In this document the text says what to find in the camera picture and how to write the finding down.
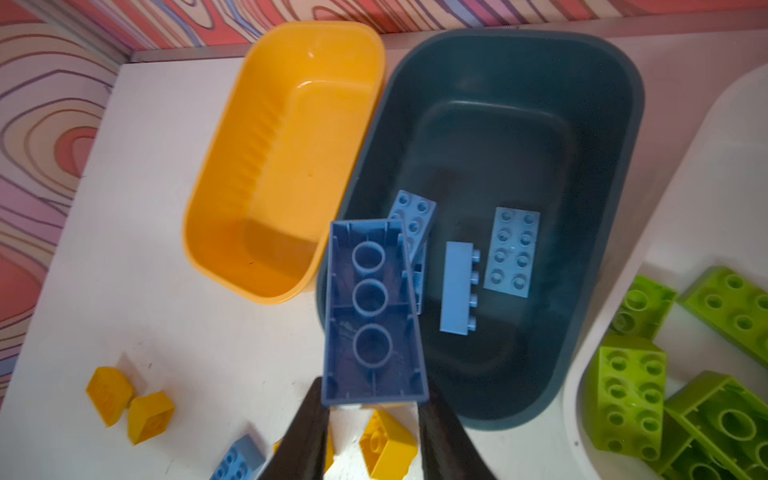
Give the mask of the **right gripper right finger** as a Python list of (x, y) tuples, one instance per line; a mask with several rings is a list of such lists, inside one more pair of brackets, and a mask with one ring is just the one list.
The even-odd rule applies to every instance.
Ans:
[(435, 383), (418, 405), (420, 451), (425, 479), (495, 479)]

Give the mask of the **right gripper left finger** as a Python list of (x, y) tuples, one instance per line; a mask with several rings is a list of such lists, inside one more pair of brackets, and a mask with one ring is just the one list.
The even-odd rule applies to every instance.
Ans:
[(317, 377), (259, 480), (324, 478), (330, 412), (321, 394), (322, 378)]

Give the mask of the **large blue lego brick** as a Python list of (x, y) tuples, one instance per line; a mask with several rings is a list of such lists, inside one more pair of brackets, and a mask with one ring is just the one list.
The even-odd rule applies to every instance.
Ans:
[(402, 221), (331, 223), (324, 320), (325, 406), (428, 400)]

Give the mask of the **yellow sloped lego piece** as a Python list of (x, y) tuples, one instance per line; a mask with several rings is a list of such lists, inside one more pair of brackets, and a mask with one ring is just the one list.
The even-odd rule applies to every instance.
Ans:
[(138, 445), (165, 432), (174, 412), (174, 403), (163, 391), (133, 399), (127, 420), (132, 444)]

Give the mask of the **green lego brick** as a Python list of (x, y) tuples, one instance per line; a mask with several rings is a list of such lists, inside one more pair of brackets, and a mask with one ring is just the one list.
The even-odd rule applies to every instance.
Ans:
[(735, 378), (705, 371), (664, 402), (665, 479), (765, 479), (767, 404)]
[(638, 336), (606, 335), (585, 372), (582, 422), (593, 446), (655, 461), (662, 445), (667, 354)]
[(678, 291), (637, 275), (615, 313), (609, 332), (654, 340)]
[(767, 292), (724, 266), (704, 272), (678, 302), (764, 368), (767, 367)]

